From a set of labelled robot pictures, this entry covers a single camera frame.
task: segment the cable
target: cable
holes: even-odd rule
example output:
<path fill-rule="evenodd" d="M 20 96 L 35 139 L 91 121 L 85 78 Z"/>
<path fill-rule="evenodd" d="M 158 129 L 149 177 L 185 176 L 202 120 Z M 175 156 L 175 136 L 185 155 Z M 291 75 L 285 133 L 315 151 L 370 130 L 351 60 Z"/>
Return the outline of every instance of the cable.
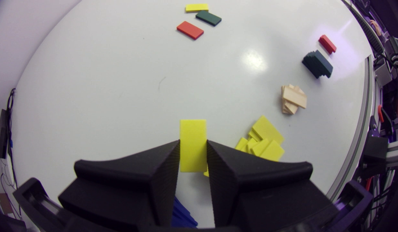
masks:
<path fill-rule="evenodd" d="M 10 162 L 12 164 L 12 173 L 13 173 L 13 179 L 14 179 L 14 184 L 16 188 L 18 187 L 17 185 L 17 179 L 14 171 L 14 165 L 13 165 L 13 153 L 12 153 L 12 147 L 13 147 L 13 141 L 12 141 L 12 111 L 13 111 L 13 100 L 14 100 L 14 94 L 15 94 L 16 88 L 13 88 L 12 91 L 10 91 L 9 98 L 7 99 L 7 109 L 6 109 L 6 125 L 7 125 L 7 148 L 8 148 L 8 153 L 10 157 Z"/>
<path fill-rule="evenodd" d="M 2 173 L 2 175 L 0 176 L 0 184 L 2 184 L 3 191 L 4 191 L 5 194 L 7 195 L 7 192 L 6 192 L 6 190 L 5 190 L 5 187 L 3 186 L 2 177 L 3 177 L 3 173 Z M 19 213 L 20 213 L 20 215 L 19 215 L 19 214 L 17 213 L 17 210 L 16 210 L 15 206 L 13 205 L 12 201 L 10 201 L 10 199 L 9 199 L 9 202 L 10 202 L 11 206 L 13 207 L 14 212 L 16 213 L 16 215 L 19 217 L 20 220 L 22 220 L 22 219 L 21 219 L 20 205 L 19 205 Z"/>
<path fill-rule="evenodd" d="M 5 170 L 5 172 L 3 173 L 3 167 L 2 167 L 2 174 L 4 174 L 5 175 L 5 177 L 6 177 L 6 179 L 7 179 L 7 182 L 6 182 L 6 179 L 4 179 L 5 180 L 5 184 L 7 185 L 7 186 L 10 186 L 10 187 L 12 187 L 14 190 L 16 190 L 16 188 L 14 188 L 14 184 L 10 184 L 10 181 L 9 181 L 9 178 L 7 177 L 7 173 L 6 173 L 6 170 Z"/>

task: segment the red block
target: red block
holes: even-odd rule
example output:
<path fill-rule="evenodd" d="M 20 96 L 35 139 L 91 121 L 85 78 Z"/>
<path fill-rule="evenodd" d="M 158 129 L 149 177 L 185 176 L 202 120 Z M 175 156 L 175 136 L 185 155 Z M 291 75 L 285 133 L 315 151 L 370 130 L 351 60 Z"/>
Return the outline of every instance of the red block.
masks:
<path fill-rule="evenodd" d="M 324 46 L 329 54 L 336 52 L 335 45 L 329 40 L 326 35 L 322 35 L 321 38 L 319 38 L 319 42 L 322 44 L 322 46 Z"/>
<path fill-rule="evenodd" d="M 200 29 L 199 27 L 194 26 L 186 21 L 184 21 L 183 23 L 178 25 L 176 29 L 178 31 L 185 33 L 186 35 L 188 35 L 190 38 L 193 38 L 194 40 L 196 40 L 197 38 L 199 38 L 199 36 L 201 36 L 203 34 L 202 29 Z"/>

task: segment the green block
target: green block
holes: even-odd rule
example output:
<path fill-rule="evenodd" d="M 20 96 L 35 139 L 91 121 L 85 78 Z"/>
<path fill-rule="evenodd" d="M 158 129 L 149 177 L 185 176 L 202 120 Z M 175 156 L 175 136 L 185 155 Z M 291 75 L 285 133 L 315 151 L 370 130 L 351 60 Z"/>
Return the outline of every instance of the green block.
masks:
<path fill-rule="evenodd" d="M 197 15 L 196 15 L 196 18 L 200 19 L 202 21 L 205 21 L 208 24 L 213 25 L 213 26 L 217 25 L 222 20 L 218 16 L 211 14 L 211 13 L 207 12 L 206 10 L 199 11 L 199 13 L 197 13 Z"/>

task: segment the wall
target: wall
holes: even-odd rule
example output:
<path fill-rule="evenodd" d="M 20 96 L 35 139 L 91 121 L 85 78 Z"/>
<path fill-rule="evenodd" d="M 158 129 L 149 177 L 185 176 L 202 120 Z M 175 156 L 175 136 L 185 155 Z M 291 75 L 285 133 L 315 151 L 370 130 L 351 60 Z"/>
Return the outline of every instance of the wall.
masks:
<path fill-rule="evenodd" d="M 15 88 L 30 58 L 52 28 L 80 0 L 1 0 L 0 1 L 0 110 L 6 108 L 7 98 Z M 13 204 L 13 189 L 5 186 Z M 28 227 L 34 226 L 26 217 Z"/>

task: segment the yellow block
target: yellow block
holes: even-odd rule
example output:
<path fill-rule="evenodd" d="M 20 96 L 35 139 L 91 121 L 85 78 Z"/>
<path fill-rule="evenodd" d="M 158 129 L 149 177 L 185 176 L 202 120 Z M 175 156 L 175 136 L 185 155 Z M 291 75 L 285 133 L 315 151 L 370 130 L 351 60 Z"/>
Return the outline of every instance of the yellow block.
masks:
<path fill-rule="evenodd" d="M 206 120 L 180 120 L 180 171 L 206 172 Z"/>
<path fill-rule="evenodd" d="M 186 12 L 199 12 L 201 10 L 209 10 L 208 4 L 187 4 L 186 5 Z"/>
<path fill-rule="evenodd" d="M 242 147 L 241 151 L 248 152 L 248 149 L 247 149 L 246 145 L 244 147 Z"/>
<path fill-rule="evenodd" d="M 241 138 L 241 139 L 239 139 L 239 142 L 236 145 L 235 149 L 240 151 L 240 150 L 242 150 L 243 147 L 246 146 L 247 143 L 248 143 L 247 139 Z"/>
<path fill-rule="evenodd" d="M 269 139 L 264 139 L 260 141 L 258 144 L 251 148 L 252 153 L 257 157 L 260 156 L 262 152 L 268 147 L 269 142 Z"/>
<path fill-rule="evenodd" d="M 279 131 L 276 130 L 264 115 L 256 121 L 252 129 L 262 139 L 275 140 L 278 144 L 281 144 L 284 140 Z"/>
<path fill-rule="evenodd" d="M 283 148 L 280 147 L 280 145 L 275 140 L 273 140 L 265 149 L 265 151 L 262 152 L 260 157 L 266 160 L 278 162 L 284 152 L 285 150 L 283 150 Z"/>
<path fill-rule="evenodd" d="M 204 172 L 203 175 L 209 177 L 209 167 L 208 166 L 206 166 L 206 172 Z"/>
<path fill-rule="evenodd" d="M 249 135 L 251 138 L 254 138 L 256 141 L 262 141 L 262 138 L 259 137 L 259 136 L 255 133 L 255 131 L 253 131 L 253 130 L 249 131 L 248 135 Z"/>
<path fill-rule="evenodd" d="M 254 139 L 251 138 L 248 143 L 246 144 L 246 152 L 249 154 L 252 154 L 251 149 L 254 147 L 258 142 Z"/>

